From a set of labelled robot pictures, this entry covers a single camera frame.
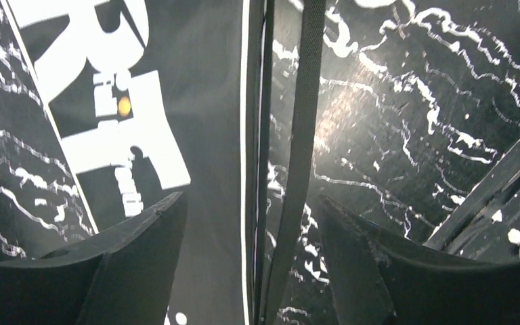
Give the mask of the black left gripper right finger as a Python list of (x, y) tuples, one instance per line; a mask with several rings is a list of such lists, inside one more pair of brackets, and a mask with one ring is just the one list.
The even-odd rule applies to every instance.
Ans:
[(325, 195), (316, 220), (340, 324), (520, 324), (520, 261), (427, 248)]

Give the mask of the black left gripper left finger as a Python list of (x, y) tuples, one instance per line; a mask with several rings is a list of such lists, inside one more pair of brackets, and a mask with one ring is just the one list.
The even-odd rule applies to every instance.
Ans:
[(175, 192), (91, 238), (0, 262), (0, 324), (164, 324), (187, 207)]

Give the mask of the black racket bag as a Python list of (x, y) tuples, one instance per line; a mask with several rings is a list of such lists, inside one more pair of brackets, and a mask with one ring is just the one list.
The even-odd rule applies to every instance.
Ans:
[(7, 1), (93, 232), (183, 192), (174, 324), (253, 324), (267, 63), (302, 1)]

